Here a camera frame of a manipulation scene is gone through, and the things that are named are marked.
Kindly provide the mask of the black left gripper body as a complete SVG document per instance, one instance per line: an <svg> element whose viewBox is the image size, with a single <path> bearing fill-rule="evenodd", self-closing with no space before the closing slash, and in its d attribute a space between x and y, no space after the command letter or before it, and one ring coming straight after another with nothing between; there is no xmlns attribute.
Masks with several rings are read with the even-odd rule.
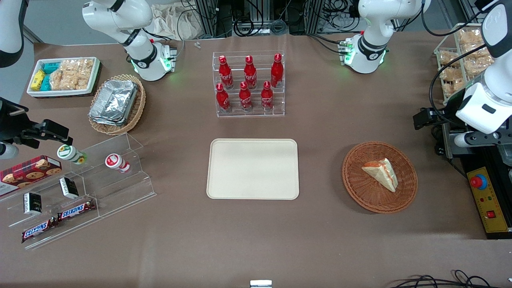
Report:
<svg viewBox="0 0 512 288"><path fill-rule="evenodd" d="M458 91L455 95L450 97L444 108L439 109L441 115L447 120L450 120L450 122L444 120L441 116L438 116L438 124L448 123L450 126L466 126L464 121L456 116L456 112L462 104L465 92L466 89Z"/></svg>

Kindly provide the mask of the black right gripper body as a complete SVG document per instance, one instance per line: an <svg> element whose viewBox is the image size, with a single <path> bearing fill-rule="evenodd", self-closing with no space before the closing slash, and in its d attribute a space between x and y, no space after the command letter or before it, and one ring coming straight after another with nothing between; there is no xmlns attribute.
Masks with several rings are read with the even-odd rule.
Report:
<svg viewBox="0 0 512 288"><path fill-rule="evenodd" d="M32 127L28 108L14 102L0 99L0 140L5 143L14 143L24 130Z"/></svg>

